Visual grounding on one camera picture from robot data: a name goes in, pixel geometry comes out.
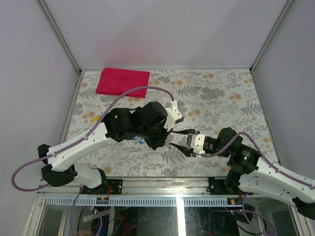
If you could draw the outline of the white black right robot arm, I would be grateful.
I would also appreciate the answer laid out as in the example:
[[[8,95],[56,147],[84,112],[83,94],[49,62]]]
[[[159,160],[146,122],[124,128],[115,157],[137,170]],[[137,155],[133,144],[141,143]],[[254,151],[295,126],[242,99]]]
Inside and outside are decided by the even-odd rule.
[[[225,157],[230,170],[224,187],[230,194],[253,193],[262,195],[297,209],[298,213],[315,218],[315,181],[299,175],[277,162],[269,160],[258,145],[242,143],[245,133],[232,128],[222,129],[217,138],[200,134],[196,130],[181,132],[188,136],[185,146],[174,144],[186,157]]]

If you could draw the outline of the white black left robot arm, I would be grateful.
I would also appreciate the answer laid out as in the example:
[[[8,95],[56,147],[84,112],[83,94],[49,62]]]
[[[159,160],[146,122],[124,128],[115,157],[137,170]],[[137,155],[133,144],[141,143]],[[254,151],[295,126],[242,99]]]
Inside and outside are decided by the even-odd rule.
[[[53,187],[77,183],[102,194],[108,187],[104,171],[80,165],[78,160],[100,148],[135,137],[143,138],[152,149],[162,147],[181,118],[175,101],[168,108],[155,101],[135,109],[112,109],[91,130],[58,146],[48,147],[42,177]]]

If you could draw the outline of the metal keyring with clips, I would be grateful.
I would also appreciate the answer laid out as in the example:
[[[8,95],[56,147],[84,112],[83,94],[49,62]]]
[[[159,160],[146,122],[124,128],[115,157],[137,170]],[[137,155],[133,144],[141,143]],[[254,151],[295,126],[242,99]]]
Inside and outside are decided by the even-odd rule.
[[[171,141],[168,138],[166,138],[165,139],[165,146],[168,147],[169,149],[171,149],[171,144],[170,143],[171,143]]]

